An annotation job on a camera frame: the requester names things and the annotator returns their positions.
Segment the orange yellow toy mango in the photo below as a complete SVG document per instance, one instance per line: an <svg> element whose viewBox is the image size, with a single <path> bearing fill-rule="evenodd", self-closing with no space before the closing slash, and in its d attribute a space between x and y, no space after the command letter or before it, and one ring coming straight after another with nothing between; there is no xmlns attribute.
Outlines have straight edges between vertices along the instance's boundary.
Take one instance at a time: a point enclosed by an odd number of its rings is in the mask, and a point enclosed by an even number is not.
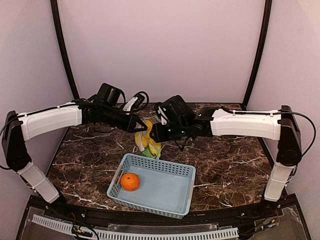
<svg viewBox="0 0 320 240"><path fill-rule="evenodd" d="M150 132L151 132L151 130L153 128L153 122L151 120L147 119L145 121L145 124L147 126L147 130L146 130L145 136L146 136L147 139L150 139L151 138L150 137Z"/></svg>

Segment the yellow wrinkled toy fruit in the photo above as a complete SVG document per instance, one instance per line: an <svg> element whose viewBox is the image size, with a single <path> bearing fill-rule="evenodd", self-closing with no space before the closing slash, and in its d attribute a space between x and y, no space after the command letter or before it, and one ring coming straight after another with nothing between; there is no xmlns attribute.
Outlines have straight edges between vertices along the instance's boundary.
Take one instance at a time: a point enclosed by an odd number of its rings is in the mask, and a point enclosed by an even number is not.
<svg viewBox="0 0 320 240"><path fill-rule="evenodd" d="M151 153L155 157L160 157L161 156L161 150L162 150L162 145L161 143L155 142L153 139L148 139L148 147Z"/></svg>

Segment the clear zip bag blue zipper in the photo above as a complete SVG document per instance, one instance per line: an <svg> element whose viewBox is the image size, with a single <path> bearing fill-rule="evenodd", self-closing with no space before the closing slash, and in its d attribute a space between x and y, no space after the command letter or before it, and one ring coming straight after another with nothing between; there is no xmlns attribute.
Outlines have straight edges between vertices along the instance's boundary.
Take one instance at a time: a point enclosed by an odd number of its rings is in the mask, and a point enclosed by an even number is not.
<svg viewBox="0 0 320 240"><path fill-rule="evenodd" d="M159 159L161 157L163 147L161 143L155 142L150 137L150 132L153 125L159 123L160 119L154 115L152 117L145 117L143 122L147 126L147 130L135 133L135 144L143 156L147 158Z"/></svg>

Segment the green toy bitter gourd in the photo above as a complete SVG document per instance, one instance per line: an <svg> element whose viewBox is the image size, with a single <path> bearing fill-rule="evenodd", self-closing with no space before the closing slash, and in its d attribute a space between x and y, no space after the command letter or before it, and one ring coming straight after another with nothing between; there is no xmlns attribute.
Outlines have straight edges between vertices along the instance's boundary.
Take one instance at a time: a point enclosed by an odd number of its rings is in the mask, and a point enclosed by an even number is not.
<svg viewBox="0 0 320 240"><path fill-rule="evenodd" d="M153 158L154 155L151 153L149 148L145 148L144 151L141 152L141 154L147 158Z"/></svg>

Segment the orange toy fruit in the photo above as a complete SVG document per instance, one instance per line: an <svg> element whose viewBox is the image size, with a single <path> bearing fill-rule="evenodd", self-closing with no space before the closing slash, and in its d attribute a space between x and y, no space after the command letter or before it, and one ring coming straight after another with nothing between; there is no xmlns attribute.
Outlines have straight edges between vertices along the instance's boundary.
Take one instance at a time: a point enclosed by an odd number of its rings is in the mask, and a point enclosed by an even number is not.
<svg viewBox="0 0 320 240"><path fill-rule="evenodd" d="M124 190L132 192L139 188L140 179L137 174L129 172L121 177L120 184Z"/></svg>

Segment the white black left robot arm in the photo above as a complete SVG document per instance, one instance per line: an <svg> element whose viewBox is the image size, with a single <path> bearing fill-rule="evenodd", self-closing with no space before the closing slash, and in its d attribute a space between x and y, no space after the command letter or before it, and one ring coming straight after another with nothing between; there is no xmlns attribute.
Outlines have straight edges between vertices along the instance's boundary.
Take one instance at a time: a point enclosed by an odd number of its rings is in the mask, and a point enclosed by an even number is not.
<svg viewBox="0 0 320 240"><path fill-rule="evenodd" d="M60 201L63 195L42 168L37 166L40 157L32 160L36 144L45 137L57 137L69 127L96 123L132 134L147 130L147 126L133 111L84 98L34 112L11 111L0 131L5 160L1 169L15 172L47 203Z"/></svg>

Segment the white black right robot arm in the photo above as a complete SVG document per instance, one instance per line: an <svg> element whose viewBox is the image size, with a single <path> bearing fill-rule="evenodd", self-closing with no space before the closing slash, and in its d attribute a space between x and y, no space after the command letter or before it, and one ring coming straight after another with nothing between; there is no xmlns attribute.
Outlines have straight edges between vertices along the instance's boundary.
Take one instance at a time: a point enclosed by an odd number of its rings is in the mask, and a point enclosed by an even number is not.
<svg viewBox="0 0 320 240"><path fill-rule="evenodd" d="M154 124L149 136L157 143L183 137L248 136L278 142L276 161L264 191L264 199L276 202L294 169L302 160L301 133L296 112L283 105L280 110L238 111L225 108L203 108L198 113L190 108L178 114L159 107L161 123Z"/></svg>

